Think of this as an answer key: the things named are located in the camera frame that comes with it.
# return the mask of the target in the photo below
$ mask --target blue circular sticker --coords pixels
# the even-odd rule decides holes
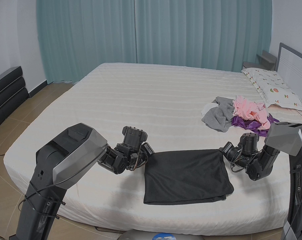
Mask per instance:
[[[155,235],[152,240],[177,240],[174,235],[169,233],[160,233]]]

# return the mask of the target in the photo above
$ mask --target pink garment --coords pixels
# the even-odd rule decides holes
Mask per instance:
[[[255,103],[241,95],[237,95],[236,99],[233,100],[233,106],[233,116],[239,116],[244,120],[259,121],[262,126],[258,130],[267,130],[270,128],[271,124],[268,121],[269,114],[263,102]]]

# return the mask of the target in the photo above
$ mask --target bed sheet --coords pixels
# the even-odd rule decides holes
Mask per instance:
[[[67,127],[83,122],[102,134],[111,147],[123,140],[122,128],[148,134],[155,152],[217,149],[237,144],[244,132],[232,126],[222,133],[201,121],[203,106],[216,96],[237,94],[262,101],[243,73],[146,64],[101,64],[49,105],[13,143],[4,157],[13,182],[24,193],[36,165],[36,151]],[[293,109],[269,107],[280,121],[302,123]],[[264,144],[260,138],[258,148]],[[281,152],[271,175],[251,181],[232,173],[234,192],[226,200],[173,206],[143,204],[144,168],[114,175],[98,164],[64,198],[58,214],[78,222],[116,230],[146,230],[195,235],[238,235],[283,226],[288,213],[288,155]]]

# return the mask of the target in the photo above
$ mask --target curtain fold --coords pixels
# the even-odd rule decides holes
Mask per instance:
[[[137,62],[134,0],[37,0],[37,27],[48,83]]]
[[[272,0],[136,0],[137,62],[240,72],[271,24]]]

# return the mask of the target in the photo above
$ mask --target pillowcase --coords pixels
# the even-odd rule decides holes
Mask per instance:
[[[283,108],[302,110],[301,99],[276,71],[250,67],[243,69],[242,72],[257,89],[267,108],[275,104]]]

